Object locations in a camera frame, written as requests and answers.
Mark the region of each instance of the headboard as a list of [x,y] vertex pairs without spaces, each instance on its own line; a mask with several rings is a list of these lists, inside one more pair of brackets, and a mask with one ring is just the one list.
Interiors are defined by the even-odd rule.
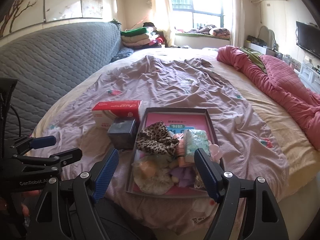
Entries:
[[[21,134],[31,134],[58,99],[109,64],[120,46],[120,24],[112,21],[54,26],[0,47],[0,76],[19,79],[11,104]],[[19,135],[12,110],[5,131],[6,138]]]

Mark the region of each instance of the person's leg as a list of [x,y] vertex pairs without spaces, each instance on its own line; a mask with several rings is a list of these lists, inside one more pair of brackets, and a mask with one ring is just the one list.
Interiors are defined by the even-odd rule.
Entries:
[[[135,221],[123,208],[111,200],[102,198],[95,208],[110,240],[156,240],[150,228]],[[76,240],[84,240],[74,205],[70,208],[70,215]]]

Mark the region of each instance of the green blanket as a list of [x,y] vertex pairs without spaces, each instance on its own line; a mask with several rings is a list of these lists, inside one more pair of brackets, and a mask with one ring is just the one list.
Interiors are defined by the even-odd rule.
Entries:
[[249,56],[249,59],[252,61],[253,64],[257,65],[265,74],[267,74],[266,67],[259,58],[259,56],[261,56],[262,53],[245,47],[241,47],[240,50]]
[[141,27],[141,28],[137,28],[137,29],[121,32],[121,36],[126,36],[126,37],[137,36],[137,35],[140,35],[140,34],[149,33],[150,30],[152,30],[152,29],[151,28],[146,28],[146,27]]

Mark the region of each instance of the curtain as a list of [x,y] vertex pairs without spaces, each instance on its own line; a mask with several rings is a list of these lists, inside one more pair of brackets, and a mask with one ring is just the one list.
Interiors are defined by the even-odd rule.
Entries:
[[158,30],[164,32],[168,46],[174,44],[174,27],[172,24],[172,2],[171,0],[151,0],[153,23]]
[[244,6],[243,0],[232,0],[232,30],[231,45],[242,47],[244,45]]

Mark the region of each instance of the black flat screen tv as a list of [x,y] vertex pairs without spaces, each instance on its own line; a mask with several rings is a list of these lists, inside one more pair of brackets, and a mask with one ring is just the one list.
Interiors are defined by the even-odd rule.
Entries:
[[297,29],[297,45],[320,58],[320,30],[301,22],[297,22]]

